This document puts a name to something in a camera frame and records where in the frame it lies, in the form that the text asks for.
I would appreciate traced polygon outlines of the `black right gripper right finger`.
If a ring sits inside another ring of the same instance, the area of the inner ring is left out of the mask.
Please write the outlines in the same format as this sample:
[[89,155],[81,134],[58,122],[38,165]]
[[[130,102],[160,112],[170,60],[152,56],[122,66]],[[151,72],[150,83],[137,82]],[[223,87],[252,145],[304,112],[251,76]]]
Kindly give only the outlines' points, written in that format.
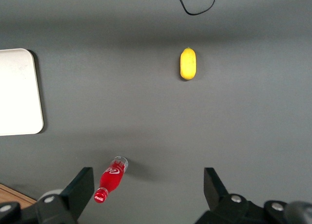
[[204,169],[204,195],[209,210],[197,224],[286,224],[287,203],[266,201],[259,207],[239,194],[229,193],[212,167]]

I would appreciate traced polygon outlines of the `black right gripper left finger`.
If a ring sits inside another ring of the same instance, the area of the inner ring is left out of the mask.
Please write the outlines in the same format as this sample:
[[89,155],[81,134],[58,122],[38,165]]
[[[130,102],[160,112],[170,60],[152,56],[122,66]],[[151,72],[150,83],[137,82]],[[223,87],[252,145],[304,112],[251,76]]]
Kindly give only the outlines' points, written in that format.
[[50,191],[22,209],[18,202],[0,204],[2,224],[77,224],[94,192],[93,168],[84,167],[60,192]]

